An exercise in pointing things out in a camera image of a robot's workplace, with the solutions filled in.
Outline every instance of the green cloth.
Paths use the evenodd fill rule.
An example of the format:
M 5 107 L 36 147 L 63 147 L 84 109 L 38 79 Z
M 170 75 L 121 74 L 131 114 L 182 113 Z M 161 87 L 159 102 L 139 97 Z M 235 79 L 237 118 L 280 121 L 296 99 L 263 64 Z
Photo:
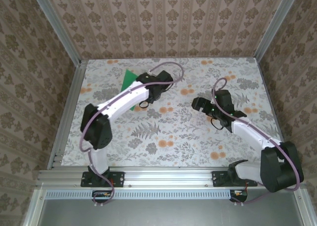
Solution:
M 124 74 L 124 79 L 123 79 L 123 83 L 122 83 L 122 87 L 121 87 L 121 92 L 124 91 L 125 89 L 127 89 L 134 81 L 135 79 L 137 79 L 137 75 L 134 74 L 133 72 L 126 70 L 125 74 Z

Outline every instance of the floral tablecloth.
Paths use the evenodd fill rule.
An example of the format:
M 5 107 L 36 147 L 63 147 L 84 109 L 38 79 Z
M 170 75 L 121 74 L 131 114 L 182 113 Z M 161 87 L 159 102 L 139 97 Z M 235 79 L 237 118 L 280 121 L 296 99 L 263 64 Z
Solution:
M 216 130 L 210 118 L 191 107 L 195 97 L 211 100 L 211 89 L 220 77 L 228 80 L 237 110 L 268 134 L 279 138 L 263 81 L 254 58 L 153 58 L 89 60 L 67 145 L 63 166 L 86 166 L 88 156 L 78 142 L 83 111 L 87 104 L 98 105 L 120 92 L 125 71 L 137 75 L 164 61 L 185 68 L 184 80 L 163 93 L 146 109 L 127 111 L 111 126 L 113 139 L 107 146 L 110 166 L 227 166 L 229 163 L 259 159 L 252 146 L 226 129 Z M 174 78 L 180 69 L 167 65 Z

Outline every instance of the robotic arm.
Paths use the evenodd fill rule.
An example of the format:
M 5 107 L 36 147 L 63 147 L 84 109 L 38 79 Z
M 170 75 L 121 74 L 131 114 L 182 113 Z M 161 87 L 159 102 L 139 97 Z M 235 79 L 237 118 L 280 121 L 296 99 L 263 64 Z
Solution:
M 107 146 L 112 140 L 111 124 L 124 112 L 138 103 L 146 102 L 153 104 L 158 100 L 163 92 L 166 92 L 170 84 L 156 84 L 148 85 L 135 89 L 143 84 L 153 82 L 173 82 L 173 78 L 166 71 L 162 71 L 159 75 L 149 75 L 143 73 L 136 81 L 134 81 L 126 90 L 113 97 L 111 100 L 106 101 L 98 106 L 89 104 L 85 107 L 84 116 L 81 123 L 80 130 L 83 132 L 88 121 L 98 111 L 104 109 L 109 103 L 113 103 L 104 111 L 102 111 L 90 124 L 84 139 L 90 142 L 93 146 L 91 150 L 91 162 L 94 163 L 94 167 L 98 173 L 103 174 L 109 169 L 107 163 Z
M 248 142 L 250 146 L 255 148 L 261 156 L 261 161 L 258 162 L 240 160 L 230 164 L 227 179 L 225 180 L 231 181 L 234 185 L 243 179 L 250 179 L 263 184 L 270 192 L 276 192 L 296 184 L 295 173 L 290 163 L 274 144 L 260 134 L 264 133 L 262 130 L 254 127 L 254 125 L 251 127 L 250 124 L 252 123 L 247 116 L 243 112 L 234 109 L 229 91 L 218 90 L 215 92 L 215 98 L 218 105 L 225 112 L 238 119 L 244 120 L 244 122 L 248 124 L 225 115 L 216 104 L 212 104 L 205 98 L 195 98 L 192 102 L 192 107 L 197 111 L 202 109 L 202 112 L 212 117 L 212 119 L 219 120 L 222 129 L 225 127 L 231 133 L 240 136 L 243 140 Z M 300 182 L 302 182 L 304 175 L 295 145 L 291 142 L 281 142 L 274 138 L 270 139 L 277 143 L 291 159 L 298 172 Z

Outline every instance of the beige damask wallpaper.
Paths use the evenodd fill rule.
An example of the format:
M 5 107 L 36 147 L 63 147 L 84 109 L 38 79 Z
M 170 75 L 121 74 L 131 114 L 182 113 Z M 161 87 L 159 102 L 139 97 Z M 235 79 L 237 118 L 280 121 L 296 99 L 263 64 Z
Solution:
M 81 58 L 252 56 L 281 0 L 50 0 Z
M 285 140 L 317 209 L 317 0 L 295 0 L 260 63 Z
M 0 225 L 20 225 L 74 66 L 36 0 L 0 0 Z

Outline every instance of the green object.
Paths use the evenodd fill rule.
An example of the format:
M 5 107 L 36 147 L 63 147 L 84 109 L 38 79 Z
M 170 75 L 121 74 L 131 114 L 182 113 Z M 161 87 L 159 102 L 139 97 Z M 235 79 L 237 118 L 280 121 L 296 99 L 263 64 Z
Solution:
M 127 89 L 134 81 L 135 79 L 137 79 L 137 75 L 134 74 L 133 72 L 126 70 L 125 74 L 124 74 L 124 79 L 123 79 L 123 83 L 122 83 L 122 87 L 121 87 L 121 92 L 124 91 L 125 89 Z

